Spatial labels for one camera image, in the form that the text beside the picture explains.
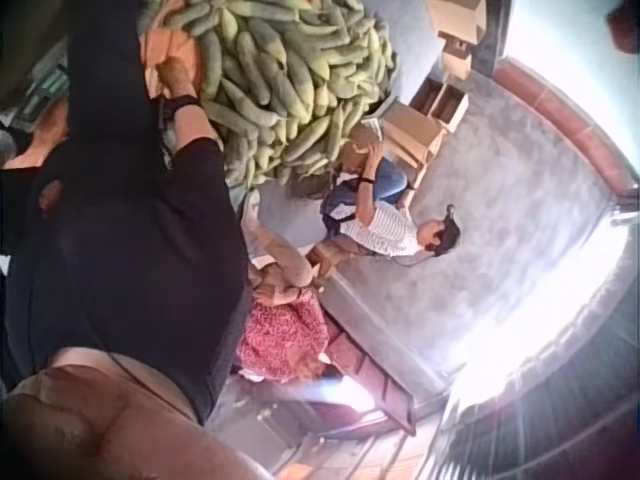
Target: cardboard box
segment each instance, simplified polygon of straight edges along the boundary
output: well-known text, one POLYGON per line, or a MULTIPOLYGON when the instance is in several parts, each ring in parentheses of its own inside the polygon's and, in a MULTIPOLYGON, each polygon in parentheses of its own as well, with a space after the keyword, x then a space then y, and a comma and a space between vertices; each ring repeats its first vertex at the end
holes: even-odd
POLYGON ((469 44, 462 48, 455 43, 447 43, 442 51, 442 68, 460 80, 466 80, 471 74, 471 51, 469 44))
POLYGON ((382 117, 382 130, 385 147, 413 167, 437 153, 446 133, 438 122, 400 102, 382 117))
POLYGON ((437 32, 477 45, 487 30, 485 0, 427 0, 427 8, 437 32))
POLYGON ((453 133, 469 108, 469 95, 453 85, 444 85, 429 116, 453 133))

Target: striped shirt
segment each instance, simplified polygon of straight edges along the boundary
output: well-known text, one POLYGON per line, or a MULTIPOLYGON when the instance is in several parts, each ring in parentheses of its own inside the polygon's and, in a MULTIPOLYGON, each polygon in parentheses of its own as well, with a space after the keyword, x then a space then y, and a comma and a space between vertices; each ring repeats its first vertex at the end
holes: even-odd
MULTIPOLYGON (((397 210, 384 201, 375 202, 375 207, 376 213, 368 228, 356 218, 341 224, 340 233, 351 237, 369 250, 389 257, 413 255, 422 250, 418 244, 418 229, 411 219, 409 210, 397 210)), ((354 206, 340 205, 331 212, 331 216, 339 220, 355 211, 354 206)))

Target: person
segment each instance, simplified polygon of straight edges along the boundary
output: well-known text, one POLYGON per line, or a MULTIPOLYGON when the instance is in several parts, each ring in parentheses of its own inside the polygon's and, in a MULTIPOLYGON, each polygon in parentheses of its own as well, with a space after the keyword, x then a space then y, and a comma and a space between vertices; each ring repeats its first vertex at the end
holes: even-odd
POLYGON ((268 478, 202 428, 251 297, 216 132, 184 65, 160 65, 178 148, 167 170, 142 2, 66 7, 67 139, 40 168, 1 178, 3 211, 24 212, 3 215, 0 232, 12 256, 3 446, 43 478, 268 478))
POLYGON ((311 265, 278 234, 258 220, 260 192, 245 200, 242 225, 273 259, 261 270, 249 264, 253 306, 236 355, 252 380, 286 383, 318 378, 326 365, 318 356, 329 342, 324 314, 315 291, 311 265))
MULTIPOLYGON (((342 182, 329 192, 321 212, 330 237, 355 241, 365 252, 395 257, 419 251, 444 255, 456 246, 460 228, 447 207, 444 220, 429 220, 416 226, 408 206, 416 189, 407 177, 383 157, 384 147, 369 136, 367 160, 359 179, 342 182)), ((416 183, 426 172, 418 170, 416 183)))

